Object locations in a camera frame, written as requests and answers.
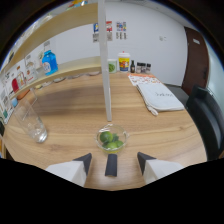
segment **poster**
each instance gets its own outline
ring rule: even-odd
[[[112,41],[113,40],[113,35],[112,35],[112,21],[107,21],[106,22],[106,30],[107,30],[107,41]],[[99,26],[98,23],[93,24],[93,43],[99,42]]]
[[[112,32],[112,21],[106,22],[107,32]]]
[[[116,32],[116,39],[127,39],[127,23],[126,22],[120,22],[118,21],[116,23],[116,27],[117,27],[117,32]]]

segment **white shelf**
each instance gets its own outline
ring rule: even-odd
[[[12,60],[2,69],[8,71],[33,49],[50,38],[75,27],[98,22],[98,4],[87,4],[57,15],[35,30],[20,46]]]
[[[91,58],[84,58],[79,59],[75,61],[70,61],[61,65],[58,65],[58,71],[55,72],[52,75],[44,76],[38,80],[35,80],[31,84],[26,85],[23,89],[16,92],[14,95],[10,97],[10,99],[13,99],[17,97],[20,93],[35,87],[39,84],[42,84],[44,82],[53,81],[54,79],[70,76],[70,75],[76,75],[80,73],[88,73],[88,72],[101,72],[101,60],[100,57],[91,57]]]

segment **label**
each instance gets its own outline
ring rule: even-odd
[[[129,68],[129,58],[119,58],[120,71],[127,72]]]
[[[28,69],[27,70],[26,79],[27,79],[28,83],[31,83],[31,82],[33,82],[34,80],[37,79],[34,69]]]
[[[199,41],[199,40],[193,39],[193,41],[194,41],[196,44],[200,44],[200,41]]]
[[[48,73],[48,72],[51,71],[51,66],[50,66],[50,64],[48,62],[44,62],[43,63],[43,67],[44,67],[44,72],[45,73]]]

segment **door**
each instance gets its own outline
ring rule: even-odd
[[[205,88],[208,80],[209,57],[204,38],[196,30],[184,27],[187,42],[187,66],[182,83],[182,89],[190,95],[195,84]]]

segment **clear glass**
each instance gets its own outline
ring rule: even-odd
[[[105,143],[101,141],[101,134],[103,132],[110,132],[113,135],[113,140],[108,143],[114,143],[116,141],[121,141],[123,144],[119,147],[108,148],[105,146]],[[103,126],[95,136],[95,141],[97,146],[105,153],[118,153],[120,152],[127,144],[127,140],[129,138],[129,134],[119,125],[116,124],[107,124]]]
[[[25,98],[22,99],[14,110],[14,115],[21,127],[35,142],[44,142],[47,130],[32,105]]]

